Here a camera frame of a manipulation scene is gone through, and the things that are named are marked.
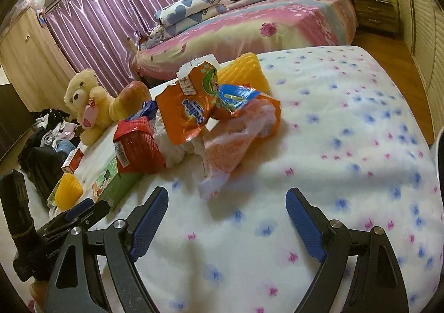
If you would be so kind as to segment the person's left hand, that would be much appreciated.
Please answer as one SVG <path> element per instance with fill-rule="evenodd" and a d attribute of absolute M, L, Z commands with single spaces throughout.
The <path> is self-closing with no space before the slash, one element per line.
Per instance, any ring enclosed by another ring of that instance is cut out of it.
<path fill-rule="evenodd" d="M 35 301 L 35 305 L 42 311 L 48 289 L 48 281 L 34 281 L 29 287 L 29 292 Z"/>

